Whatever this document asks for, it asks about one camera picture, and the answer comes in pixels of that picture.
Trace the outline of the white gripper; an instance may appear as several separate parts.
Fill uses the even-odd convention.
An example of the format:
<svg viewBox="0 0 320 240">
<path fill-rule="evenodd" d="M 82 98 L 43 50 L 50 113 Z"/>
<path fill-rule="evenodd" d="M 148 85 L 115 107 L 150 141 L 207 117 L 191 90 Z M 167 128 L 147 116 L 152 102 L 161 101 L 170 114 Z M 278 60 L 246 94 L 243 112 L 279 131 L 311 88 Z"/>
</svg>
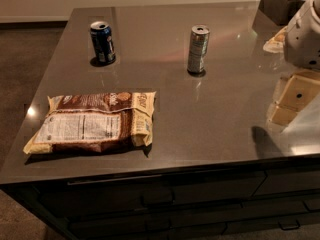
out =
<svg viewBox="0 0 320 240">
<path fill-rule="evenodd" d="M 297 67 L 320 69 L 320 0 L 306 0 L 287 25 L 284 57 Z M 320 93 L 320 72 L 301 69 L 278 81 L 267 119 L 288 126 Z"/>
</svg>

